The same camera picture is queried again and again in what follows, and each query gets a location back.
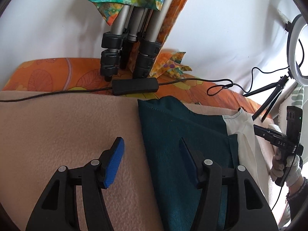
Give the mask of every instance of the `black cable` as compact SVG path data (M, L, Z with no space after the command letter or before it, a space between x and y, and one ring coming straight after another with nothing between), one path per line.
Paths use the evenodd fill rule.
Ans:
M304 52L304 47L301 43L301 41L298 39L299 43L301 44L301 49L303 51L303 57L301 60L301 63L299 64L299 67L303 64L304 62L304 58L305 58L305 52ZM163 82L163 83L159 83L159 86L163 86L163 85L168 85L168 84L175 84L178 82L185 82L185 81L202 81L202 82L230 82L229 84L224 84L224 85L213 85L211 87L209 87L206 91L208 96L214 96L217 95L220 91L222 91L223 89L229 89L232 88L233 86L238 86L241 90L243 90L245 93L249 93L251 91L253 82L254 82L254 69L259 70L261 73L263 74L271 74L280 70L284 70L287 69L288 67L285 68L281 68L281 69L277 69L271 72L264 72L262 71L260 68L258 67L253 67L251 70L251 85L250 85L250 89L248 91L245 91L239 84L234 83L232 80L230 79L218 79L218 80L207 80L207 79L201 79L201 78L185 78L185 79L180 79L180 80L175 80L175 81L171 81L171 82ZM208 92L216 87L221 87L220 90L218 90L216 93L214 94L209 94ZM49 96L49 95L58 95L58 94L68 94L68 93L90 93L90 92L98 92L98 91L104 91L104 90L111 90L112 87L107 87L107 88L100 88L100 89L92 89L92 90L61 90L61 91L55 91L55 92L49 92L49 93L43 93L43 94L38 94L38 95L34 95L34 96L29 96L29 97L25 97L25 98L21 98L21 99L13 99L13 100L0 100L0 102L21 102L21 101L26 101L26 100L30 100L30 99L34 99L34 98L38 98L38 97L44 97L44 96Z
M304 51L303 44L301 43L301 40L298 39L298 41L299 41L299 44L301 45L301 50L302 50L302 52L303 52L303 56L302 56L302 59L301 59L301 63L300 63L299 66L298 66L298 67L301 67L301 65L304 63L305 51ZM263 73L263 74L272 74L272 73L275 73L275 72L277 72L277 71L284 70L284 69L287 69L287 68L289 68L289 66L287 66L287 67L285 67L285 68L277 69L277 70L274 70L274 71L271 71L271 72L264 72L264 71L262 71L262 70L261 70L260 68L258 68L258 67L253 67L253 68L251 69L251 84L250 84L250 88L249 88L248 91L246 91L245 89L243 89L243 87L242 87L241 85L237 84L237 83L233 83L233 82L232 82L232 86L237 86L237 87L239 87L243 92L249 93L249 92L251 91L252 86L253 86L253 83L254 83L254 69L259 70L259 71L260 71L261 73ZM230 84L227 84L227 85L214 85L214 86L208 88L208 90L207 90L207 95L208 95L208 96L217 95L217 94L218 94L220 91L222 91L223 89L228 89L228 88L231 88L232 86L230 86ZM209 93L208 93L209 90L211 90L211 89L213 89L213 88L216 88L216 87L221 87L221 89L218 90L218 91L217 91L216 93L214 93L214 94L209 94Z
M277 198L277 200L276 200L276 203L274 204L274 206L273 206L273 208L271 209L271 211L273 211L274 207L276 206L276 204L277 204L277 202L278 202L278 200L279 200L281 191L282 191L282 187L281 187L281 189L280 189L280 192L279 192L278 198Z
M297 147L296 147L296 149L295 149L294 154L295 154L295 155L294 155L294 158L293 158L292 164L291 164L290 169L289 169L289 171L288 171L288 173L287 173L287 176L286 176L286 177L285 177L285 179L284 179L283 185L284 185L285 180L286 180L286 178L288 177L288 175L289 175L289 173L290 173L290 170L291 170L291 168L292 168L292 166L293 166L293 163L294 163L294 161L295 161L295 157L296 157L296 154L297 154ZM281 187L280 192L279 192L279 195L278 195L278 198L277 198L277 200L276 200L276 202L275 202L274 206L273 206L273 207L272 207L272 209L271 209L272 211L273 211L274 207L276 206L276 204L277 204L277 202L278 202L278 200L279 200L279 197L280 197L280 194L281 194L282 188L283 188L283 187Z
M305 51L304 51L304 47L303 47L303 44L301 43L301 40L299 40L298 39L298 41L299 41L299 44L301 45L301 50L302 50L302 52L303 52L303 57L302 57L302 59L301 59L301 63L299 64L299 68L301 67L301 65L304 63L304 59L305 59Z
M68 94L68 93L90 93L90 92L105 91L105 90L110 90L110 89L112 89L112 87L100 88L100 89L90 89L90 90L60 90L60 91L54 91L54 92L24 97L24 98L20 98L20 99L0 100L0 102L22 102L22 101L27 101L27 100L30 100L30 99L49 96L49 95Z

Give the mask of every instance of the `orange patterned fabric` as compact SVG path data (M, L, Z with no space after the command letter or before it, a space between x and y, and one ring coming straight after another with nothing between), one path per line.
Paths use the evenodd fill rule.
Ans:
M114 79L131 79L131 72L120 70ZM158 82L174 79L161 75ZM182 102L237 110L243 107L254 113L260 105L231 90L223 90L216 96L208 96L211 82L186 81L160 86L156 93L126 95L141 99L154 99L172 95ZM88 90L110 87L100 76L100 59L94 58L55 58L28 61L21 64L7 82L3 90L25 90L52 92L57 90ZM111 91L97 92L111 95Z

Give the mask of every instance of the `white wall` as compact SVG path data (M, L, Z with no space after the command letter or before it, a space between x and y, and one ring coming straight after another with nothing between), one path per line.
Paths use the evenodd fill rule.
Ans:
M24 61L100 58L109 29L87 0L12 0L0 17L0 88Z
M290 20L299 13L292 0L188 0L164 48L186 51L183 63L198 77L229 78L248 88L253 66L287 66L287 34L277 9ZM87 0L12 0L0 18L0 87L23 61L100 58L107 30ZM259 75L253 89L280 74ZM252 99L263 103L268 93Z
M193 75L229 78L248 90L252 67L264 71L287 67L287 33L278 10L289 20L299 14L292 0L188 0L164 47L186 51L183 64L192 67ZM307 29L301 39L308 49ZM297 53L300 61L300 47ZM286 71L258 75L253 90L278 81L284 74ZM262 104L271 92L250 98Z

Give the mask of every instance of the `hand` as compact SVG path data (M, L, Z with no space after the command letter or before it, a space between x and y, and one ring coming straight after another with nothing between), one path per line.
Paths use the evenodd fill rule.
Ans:
M269 172L272 181L277 180L278 177L283 177L283 170L285 168L283 161L281 160L281 152L279 148L275 147L275 155L272 160L273 166ZM287 158L287 167L291 167L287 178L285 179L287 186L291 187L294 185L298 179L301 177L301 168L299 167L299 156L289 156Z

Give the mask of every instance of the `screw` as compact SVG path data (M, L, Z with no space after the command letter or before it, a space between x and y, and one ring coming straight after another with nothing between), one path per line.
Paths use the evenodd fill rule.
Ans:
M91 161L91 165L92 165L92 166L96 166L96 165L98 165L99 163L100 163L99 160L93 160L93 161Z
M212 164L213 164L213 161L210 160L210 159L206 159L206 160L204 160L204 164L206 164L206 165L212 165Z
M64 172L66 170L66 167L65 166L61 166L58 168L58 171L59 172Z
M246 168L243 165L239 165L238 170L244 172Z

